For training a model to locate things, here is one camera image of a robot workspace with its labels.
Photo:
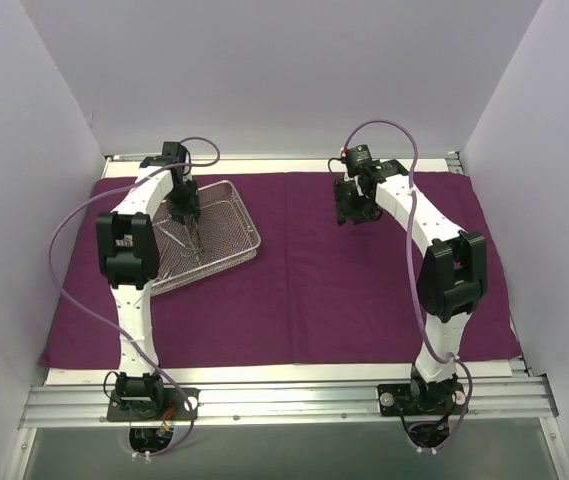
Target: white wall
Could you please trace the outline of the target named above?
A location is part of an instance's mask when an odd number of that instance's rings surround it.
[[[569,2],[542,3],[463,159],[569,448]]]
[[[441,157],[466,144],[540,0],[23,3],[105,153],[197,134],[226,154],[326,157],[381,116]],[[409,154],[388,128],[359,138]]]
[[[45,269],[56,223],[103,159],[17,0],[0,0],[0,478],[58,295]],[[76,231],[60,242],[66,268]]]

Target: wire basket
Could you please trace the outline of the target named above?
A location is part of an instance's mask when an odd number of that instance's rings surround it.
[[[162,202],[153,217],[160,270],[151,295],[159,295],[244,263],[257,255],[261,238],[229,181],[198,190],[199,222],[181,225]]]

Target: gray floor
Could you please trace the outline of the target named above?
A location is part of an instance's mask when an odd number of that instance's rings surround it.
[[[397,423],[201,427],[146,465],[122,450],[127,430],[40,429],[25,478],[557,478],[538,420],[470,420],[460,433],[431,456]]]

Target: mesh basket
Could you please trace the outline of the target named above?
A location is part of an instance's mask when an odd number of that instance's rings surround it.
[[[151,295],[239,265],[257,255],[261,239],[231,182],[199,189],[202,214],[197,224],[170,219],[163,202],[153,217],[160,270]]]

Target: maroon cloth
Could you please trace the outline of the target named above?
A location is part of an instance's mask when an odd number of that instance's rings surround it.
[[[165,368],[291,363],[409,363],[421,345],[404,258],[405,232],[390,215],[338,227],[332,180],[322,173],[201,176],[230,179],[262,236],[257,256],[223,273],[153,297],[153,338]],[[94,194],[132,182],[100,180]],[[416,183],[444,215],[488,241],[489,292],[466,327],[464,360],[521,354],[510,328],[500,260],[468,178],[418,173]],[[91,207],[65,281],[82,303],[117,322],[100,275],[95,217],[123,195]],[[116,368],[115,331],[60,301],[43,363]]]

